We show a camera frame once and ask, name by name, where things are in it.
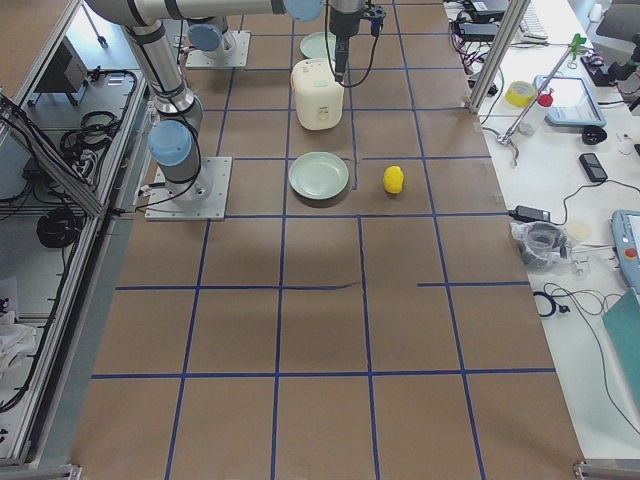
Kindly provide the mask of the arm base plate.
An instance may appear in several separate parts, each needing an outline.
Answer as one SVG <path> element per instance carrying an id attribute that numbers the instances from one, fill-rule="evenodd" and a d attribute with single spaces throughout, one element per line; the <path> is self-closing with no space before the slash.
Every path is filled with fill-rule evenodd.
<path id="1" fill-rule="evenodd" d="M 192 26 L 188 33 L 190 50 L 186 67 L 190 69 L 231 69 L 245 67 L 251 32 Z"/>
<path id="2" fill-rule="evenodd" d="M 232 170 L 231 157 L 204 157 L 195 183 L 176 200 L 171 197 L 182 189 L 169 183 L 154 189 L 150 195 L 151 207 L 145 209 L 147 221 L 199 221 L 225 219 L 229 183 Z"/>

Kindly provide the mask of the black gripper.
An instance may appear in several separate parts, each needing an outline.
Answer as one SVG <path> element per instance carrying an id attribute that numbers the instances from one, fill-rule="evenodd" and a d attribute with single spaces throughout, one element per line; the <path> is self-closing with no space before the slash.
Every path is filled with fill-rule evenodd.
<path id="1" fill-rule="evenodd" d="M 384 27 L 386 11 L 381 5 L 365 0 L 336 0 L 329 2 L 329 31 L 335 36 L 334 79 L 342 82 L 348 63 L 350 39 L 359 32 L 360 23 L 366 21 L 370 34 L 378 38 Z"/>

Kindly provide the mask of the green plate near arm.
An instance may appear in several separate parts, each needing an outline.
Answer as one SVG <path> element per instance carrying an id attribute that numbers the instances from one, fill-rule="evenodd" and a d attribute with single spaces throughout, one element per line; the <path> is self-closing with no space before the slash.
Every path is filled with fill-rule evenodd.
<path id="1" fill-rule="evenodd" d="M 329 152 L 309 152 L 289 167 L 288 182 L 295 193 L 311 200 L 328 200 L 347 186 L 349 170 L 345 162 Z"/>
<path id="2" fill-rule="evenodd" d="M 305 36 L 300 42 L 300 51 L 306 58 L 321 58 L 330 55 L 331 59 L 335 59 L 335 41 L 336 36 L 323 31 L 314 32 Z"/>

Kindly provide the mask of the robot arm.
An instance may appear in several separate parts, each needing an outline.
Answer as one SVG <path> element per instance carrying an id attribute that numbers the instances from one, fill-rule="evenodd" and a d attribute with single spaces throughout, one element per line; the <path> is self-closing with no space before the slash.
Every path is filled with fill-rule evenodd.
<path id="1" fill-rule="evenodd" d="M 213 59 L 228 57 L 236 49 L 236 40 L 229 30 L 226 16 L 189 20 L 188 38 L 192 46 Z"/>
<path id="2" fill-rule="evenodd" d="M 198 144 L 202 107 L 173 56 L 163 22 L 168 19 L 194 25 L 212 24 L 234 15 L 289 15 L 297 21 L 325 16 L 326 35 L 335 35 L 335 47 L 326 51 L 329 70 L 335 83 L 343 88 L 349 60 L 349 44 L 360 28 L 370 24 L 371 35 L 378 38 L 386 12 L 370 1 L 90 1 L 88 5 L 101 18 L 119 25 L 127 38 L 144 78 L 155 95 L 154 105 L 162 120 L 176 120 Z"/>

